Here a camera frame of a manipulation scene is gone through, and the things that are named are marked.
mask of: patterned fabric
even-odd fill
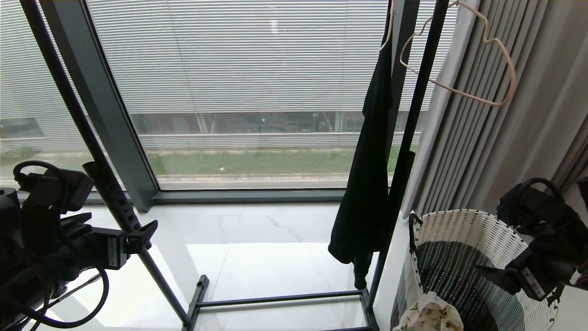
[[[393,331],[400,330],[463,331],[463,323],[455,307],[429,292],[402,315]]]

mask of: white marble floor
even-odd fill
[[[206,301],[353,289],[351,267],[340,264],[327,251],[337,208],[336,204],[158,206],[139,218],[142,224],[159,221],[150,253],[187,309],[202,274],[211,282]],[[87,207],[83,211],[93,213],[91,225],[117,228],[106,208]],[[382,330],[389,330],[407,241],[407,227],[399,222],[375,305]],[[84,273],[69,288],[94,273]],[[181,328],[137,257],[108,274],[108,301],[96,319],[80,330]],[[100,282],[92,284],[56,305],[48,316],[77,320],[94,308],[101,290]],[[555,330],[583,329],[578,328],[578,321],[588,320],[587,299],[588,293],[567,290]],[[365,325],[360,303],[354,298],[308,303],[203,309],[195,330],[325,330]]]

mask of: white sheer curtain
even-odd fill
[[[490,36],[510,50],[519,87],[502,108],[436,91],[404,213],[458,207],[493,213],[516,183],[539,176],[565,191],[586,167],[588,3],[482,0],[480,10]],[[497,48],[480,45],[481,31],[478,20],[454,86],[502,100],[510,81],[506,62]]]

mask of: robotic arm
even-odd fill
[[[533,188],[535,183],[545,184],[553,195]],[[588,207],[588,178],[577,185]],[[504,269],[478,267],[482,276],[510,294],[523,290],[537,301],[556,288],[558,299],[564,286],[588,290],[588,229],[553,183],[533,178],[516,185],[500,199],[497,216],[533,240]]]
[[[27,175],[21,173],[26,166],[47,170]],[[118,270],[131,254],[148,249],[157,221],[127,233],[85,224],[91,213],[62,218],[82,208],[94,184],[90,177],[40,161],[20,163],[14,173],[20,191],[29,196],[21,206],[14,189],[0,188],[0,330],[20,330],[29,319],[61,328],[82,325],[106,300],[105,270]],[[48,300],[63,298],[66,285],[91,268],[98,270],[104,285],[96,309],[77,322],[45,317]],[[34,311],[41,305],[44,309]]]

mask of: white and gray basket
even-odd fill
[[[391,326],[426,292],[454,305],[466,330],[544,331],[553,326],[556,302],[512,296],[484,279],[476,266],[504,268],[527,244],[506,224],[482,211],[438,211],[410,216],[406,256]]]

